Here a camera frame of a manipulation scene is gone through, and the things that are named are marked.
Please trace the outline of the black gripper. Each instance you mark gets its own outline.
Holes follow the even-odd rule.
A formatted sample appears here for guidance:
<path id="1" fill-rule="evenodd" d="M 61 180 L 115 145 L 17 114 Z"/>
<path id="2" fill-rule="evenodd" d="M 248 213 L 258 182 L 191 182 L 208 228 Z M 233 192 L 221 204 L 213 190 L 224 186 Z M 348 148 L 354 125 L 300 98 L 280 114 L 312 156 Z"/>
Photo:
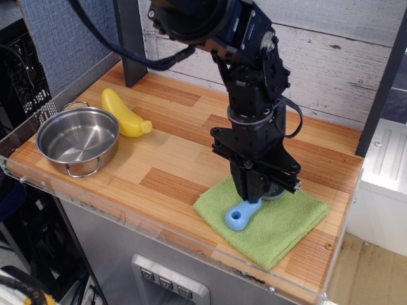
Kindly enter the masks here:
<path id="1" fill-rule="evenodd" d="M 260 116 L 242 116 L 228 109 L 231 128 L 214 127 L 213 151 L 230 162 L 236 190 L 243 200 L 257 203 L 273 185 L 296 193 L 300 164 L 284 148 L 286 105 L 268 107 Z"/>

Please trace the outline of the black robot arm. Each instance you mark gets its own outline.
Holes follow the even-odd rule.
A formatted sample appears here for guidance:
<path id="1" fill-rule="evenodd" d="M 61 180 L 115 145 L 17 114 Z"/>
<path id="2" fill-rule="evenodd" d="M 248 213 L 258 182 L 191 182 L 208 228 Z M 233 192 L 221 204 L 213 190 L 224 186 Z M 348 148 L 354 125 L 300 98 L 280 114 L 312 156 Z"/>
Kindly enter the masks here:
<path id="1" fill-rule="evenodd" d="M 215 127 L 213 150 L 230 162 L 239 196 L 250 203 L 300 188 L 300 164 L 285 150 L 283 95 L 290 72 L 272 21 L 253 1 L 153 1 L 153 25 L 169 38 L 207 51 L 228 91 L 230 128 Z"/>

